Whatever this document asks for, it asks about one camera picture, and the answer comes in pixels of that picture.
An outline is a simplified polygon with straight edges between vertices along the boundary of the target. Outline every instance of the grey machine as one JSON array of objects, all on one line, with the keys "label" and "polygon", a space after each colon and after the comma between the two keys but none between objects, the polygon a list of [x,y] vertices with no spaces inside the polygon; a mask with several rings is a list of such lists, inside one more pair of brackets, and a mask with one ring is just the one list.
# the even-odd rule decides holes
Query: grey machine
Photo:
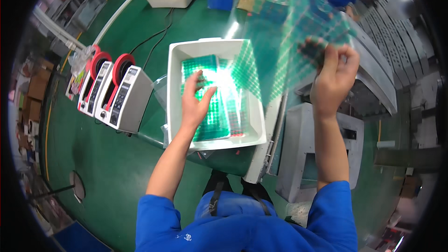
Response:
[{"label": "grey machine", "polygon": [[[342,113],[336,120],[344,138],[350,166],[350,189],[356,187],[364,143],[364,122]],[[289,203],[309,201],[317,193],[313,106],[288,109],[276,192]]]}]

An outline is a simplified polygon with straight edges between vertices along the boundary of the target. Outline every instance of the green sticker sheet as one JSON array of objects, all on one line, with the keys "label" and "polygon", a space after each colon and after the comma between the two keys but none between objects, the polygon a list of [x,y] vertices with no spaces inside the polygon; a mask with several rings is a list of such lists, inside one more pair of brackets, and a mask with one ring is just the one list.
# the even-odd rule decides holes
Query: green sticker sheet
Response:
[{"label": "green sticker sheet", "polygon": [[238,87],[232,78],[234,61],[218,59],[215,55],[197,57],[182,62],[182,83],[198,70],[203,71],[198,86],[203,86],[195,97],[201,100],[203,94],[213,86],[217,87],[207,115],[196,131],[193,141],[243,137],[247,128],[247,90]]},{"label": "green sticker sheet", "polygon": [[[182,62],[182,94],[185,81],[198,70],[203,71],[199,86],[203,86],[196,92],[195,97],[201,100],[205,92],[213,86],[218,86],[218,58],[215,55],[198,57]],[[194,134],[193,141],[204,141],[230,137],[230,123],[226,113],[226,106],[220,87],[210,100],[208,112]]]}]

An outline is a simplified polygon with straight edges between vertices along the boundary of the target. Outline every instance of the plastic bag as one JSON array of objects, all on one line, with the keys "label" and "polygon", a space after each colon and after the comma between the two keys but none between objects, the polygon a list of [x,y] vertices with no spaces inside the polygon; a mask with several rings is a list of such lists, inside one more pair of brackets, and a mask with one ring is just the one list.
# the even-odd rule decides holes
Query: plastic bag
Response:
[{"label": "plastic bag", "polygon": [[87,46],[81,52],[72,52],[69,56],[69,64],[71,66],[70,72],[73,76],[78,77],[83,75],[85,72],[86,64],[93,58],[93,54],[95,53],[95,48],[92,46]]}]

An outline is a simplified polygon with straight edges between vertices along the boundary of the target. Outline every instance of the transparent plastic sheet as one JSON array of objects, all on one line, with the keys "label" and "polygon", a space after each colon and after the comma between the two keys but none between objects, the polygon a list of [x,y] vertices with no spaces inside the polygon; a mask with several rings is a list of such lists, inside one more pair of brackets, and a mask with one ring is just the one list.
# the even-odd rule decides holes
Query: transparent plastic sheet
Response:
[{"label": "transparent plastic sheet", "polygon": [[[314,73],[322,49],[305,47],[309,36],[320,43],[342,45],[355,34],[339,10],[327,0],[245,0],[248,15],[243,38],[248,39],[235,58],[238,85],[262,100],[264,106]],[[258,75],[259,88],[249,72]]]},{"label": "transparent plastic sheet", "polygon": [[157,101],[160,103],[160,106],[165,110],[167,110],[167,75],[162,75],[156,81],[154,81],[154,95]]}]

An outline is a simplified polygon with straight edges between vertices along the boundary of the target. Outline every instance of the left hand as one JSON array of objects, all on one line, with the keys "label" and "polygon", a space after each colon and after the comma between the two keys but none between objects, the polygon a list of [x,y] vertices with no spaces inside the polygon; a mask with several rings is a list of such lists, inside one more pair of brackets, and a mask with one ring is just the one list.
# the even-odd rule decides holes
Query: left hand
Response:
[{"label": "left hand", "polygon": [[201,101],[194,94],[202,87],[197,87],[198,77],[202,75],[202,70],[195,72],[188,78],[184,87],[182,96],[182,124],[187,129],[196,130],[199,124],[204,120],[210,105],[210,99],[216,92],[216,87],[209,88]]}]

